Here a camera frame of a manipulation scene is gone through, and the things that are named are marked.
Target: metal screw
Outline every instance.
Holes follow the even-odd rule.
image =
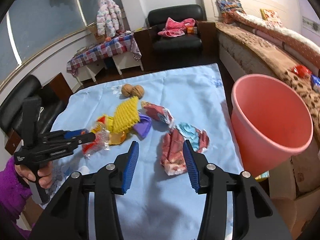
[[[110,163],[106,166],[106,169],[108,171],[113,171],[116,168],[116,166],[113,163]]]
[[[73,178],[73,179],[76,179],[76,178],[79,178],[79,177],[80,177],[80,173],[77,172],[77,171],[75,171],[75,172],[73,172],[73,173],[71,174],[71,178]]]
[[[244,176],[245,178],[250,178],[251,174],[248,171],[244,171],[242,172],[242,176]]]
[[[207,164],[207,169],[210,170],[210,171],[213,171],[217,168],[216,165],[214,165],[213,163],[208,163]]]

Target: basket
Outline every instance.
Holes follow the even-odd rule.
[[[97,43],[103,43],[105,41],[106,35],[98,35],[98,29],[96,24],[89,26],[88,30],[93,34],[93,36],[97,40]]]

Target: pink bucket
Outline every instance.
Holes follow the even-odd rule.
[[[234,84],[231,99],[231,122],[244,169],[254,177],[309,146],[313,136],[310,113],[283,82],[266,75],[246,75]]]

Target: hanging jacket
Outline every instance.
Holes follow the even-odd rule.
[[[119,6],[113,0],[98,0],[97,13],[98,35],[114,37],[116,31],[124,31],[122,14]]]

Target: purple sleeve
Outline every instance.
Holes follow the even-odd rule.
[[[5,169],[0,171],[0,192],[0,204],[8,211],[11,221],[16,224],[26,200],[31,196],[31,190],[19,182],[13,157],[8,160]]]

